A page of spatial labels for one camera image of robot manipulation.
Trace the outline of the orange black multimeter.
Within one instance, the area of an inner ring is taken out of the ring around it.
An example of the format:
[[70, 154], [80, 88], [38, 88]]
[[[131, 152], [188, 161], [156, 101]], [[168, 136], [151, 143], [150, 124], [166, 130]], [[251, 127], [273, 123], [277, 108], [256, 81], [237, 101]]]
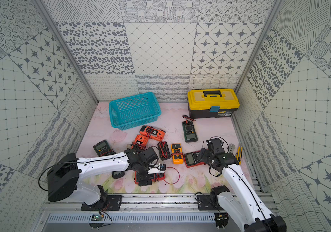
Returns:
[[132, 149], [139, 149], [139, 150], [145, 150], [147, 143], [149, 141], [149, 138], [138, 134], [134, 140], [134, 142], [131, 144]]

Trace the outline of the black multimeter with red leads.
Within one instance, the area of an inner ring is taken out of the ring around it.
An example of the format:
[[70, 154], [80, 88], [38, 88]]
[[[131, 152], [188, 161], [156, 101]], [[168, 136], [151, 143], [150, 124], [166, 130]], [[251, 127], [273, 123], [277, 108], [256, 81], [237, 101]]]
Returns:
[[171, 158], [171, 153], [168, 148], [168, 144], [166, 141], [160, 141], [157, 144], [159, 150], [159, 156], [161, 160], [168, 160]]

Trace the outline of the orange multimeter with leads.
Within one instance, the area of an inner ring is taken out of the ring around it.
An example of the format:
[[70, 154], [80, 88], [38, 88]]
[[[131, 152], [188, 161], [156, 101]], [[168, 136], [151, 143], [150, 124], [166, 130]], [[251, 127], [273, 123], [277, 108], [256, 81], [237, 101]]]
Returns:
[[139, 133], [143, 136], [148, 137], [149, 139], [161, 142], [163, 141], [166, 132], [153, 126], [144, 125], [141, 127]]

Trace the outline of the dark green multimeter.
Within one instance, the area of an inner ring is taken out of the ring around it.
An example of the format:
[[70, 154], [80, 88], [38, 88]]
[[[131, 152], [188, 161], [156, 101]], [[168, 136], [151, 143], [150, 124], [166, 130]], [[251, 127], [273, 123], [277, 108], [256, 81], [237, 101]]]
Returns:
[[185, 142], [197, 142], [198, 138], [194, 127], [195, 119], [192, 119], [187, 115], [183, 115], [183, 118], [185, 119], [185, 121], [182, 123]]

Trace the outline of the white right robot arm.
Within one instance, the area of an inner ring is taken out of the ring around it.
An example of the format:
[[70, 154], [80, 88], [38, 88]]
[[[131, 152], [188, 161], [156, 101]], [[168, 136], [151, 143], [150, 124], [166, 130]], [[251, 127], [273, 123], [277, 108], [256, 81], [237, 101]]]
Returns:
[[206, 141], [197, 159], [223, 176], [233, 189], [226, 186], [212, 188], [206, 205], [226, 212], [242, 232], [286, 232], [287, 225], [281, 216], [276, 216], [259, 198], [248, 183], [235, 155], [223, 149], [227, 142], [218, 136]]

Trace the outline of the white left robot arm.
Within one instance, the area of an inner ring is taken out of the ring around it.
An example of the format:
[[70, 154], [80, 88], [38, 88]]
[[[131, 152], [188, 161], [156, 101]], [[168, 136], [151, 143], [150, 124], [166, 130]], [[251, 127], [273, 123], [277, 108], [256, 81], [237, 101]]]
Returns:
[[103, 204], [107, 201], [107, 192], [102, 186], [86, 183], [86, 179], [112, 172], [135, 171], [147, 175], [164, 173], [166, 166], [158, 161], [158, 155], [153, 148], [141, 152], [127, 149], [114, 155], [96, 158], [77, 158], [71, 153], [45, 170], [48, 186], [45, 191], [48, 192], [50, 202], [71, 197], [88, 206]]

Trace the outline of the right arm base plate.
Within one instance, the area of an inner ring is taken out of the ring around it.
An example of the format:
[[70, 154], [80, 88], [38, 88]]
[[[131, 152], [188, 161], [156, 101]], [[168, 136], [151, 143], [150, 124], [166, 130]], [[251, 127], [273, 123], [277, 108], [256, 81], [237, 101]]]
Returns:
[[199, 211], [221, 211], [222, 209], [216, 204], [212, 203], [209, 195], [197, 194], [195, 196]]

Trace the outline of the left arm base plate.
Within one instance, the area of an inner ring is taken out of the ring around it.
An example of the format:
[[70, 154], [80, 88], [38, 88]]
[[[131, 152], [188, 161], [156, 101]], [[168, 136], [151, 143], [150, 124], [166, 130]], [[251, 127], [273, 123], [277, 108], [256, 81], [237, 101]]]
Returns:
[[97, 203], [89, 206], [86, 203], [83, 203], [81, 206], [81, 211], [99, 211], [99, 210], [108, 210], [108, 211], [119, 211], [122, 204], [122, 195], [108, 195], [106, 200], [99, 200]]

